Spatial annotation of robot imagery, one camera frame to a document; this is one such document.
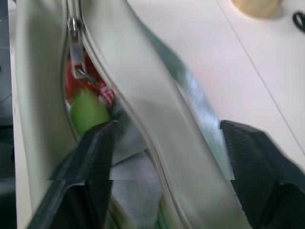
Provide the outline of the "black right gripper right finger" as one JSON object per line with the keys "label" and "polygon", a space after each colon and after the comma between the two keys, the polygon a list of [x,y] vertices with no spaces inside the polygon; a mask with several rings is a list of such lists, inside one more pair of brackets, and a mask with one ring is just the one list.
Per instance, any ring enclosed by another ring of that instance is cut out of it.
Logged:
{"label": "black right gripper right finger", "polygon": [[231,181],[254,229],[305,227],[305,175],[268,136],[249,125],[220,123],[235,179]]}

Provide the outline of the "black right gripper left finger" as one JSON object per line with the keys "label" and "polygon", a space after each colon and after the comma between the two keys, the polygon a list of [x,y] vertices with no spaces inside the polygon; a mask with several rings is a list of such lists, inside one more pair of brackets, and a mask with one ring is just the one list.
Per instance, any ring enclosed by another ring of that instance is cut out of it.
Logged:
{"label": "black right gripper left finger", "polygon": [[113,121],[87,131],[57,166],[30,229],[102,229],[111,196]]}

